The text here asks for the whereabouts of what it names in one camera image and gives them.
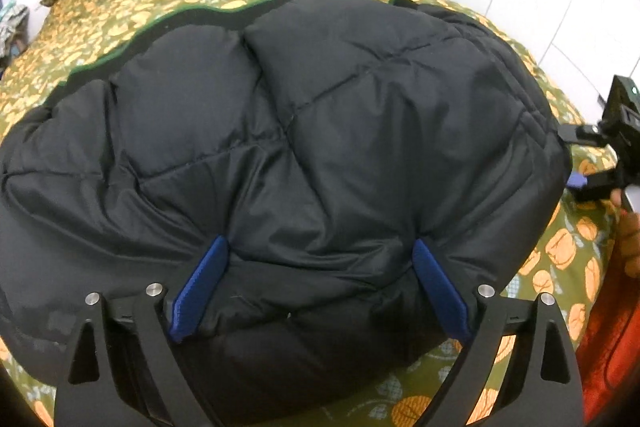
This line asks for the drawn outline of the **person right hand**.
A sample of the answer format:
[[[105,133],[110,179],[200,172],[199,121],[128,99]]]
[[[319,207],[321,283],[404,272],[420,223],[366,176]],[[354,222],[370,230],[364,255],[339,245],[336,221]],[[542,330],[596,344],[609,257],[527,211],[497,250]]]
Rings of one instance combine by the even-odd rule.
[[[614,189],[611,192],[611,202],[620,210],[616,246],[620,251],[620,256],[622,256],[625,273],[628,277],[639,279],[639,214],[623,210],[623,192],[620,189]]]

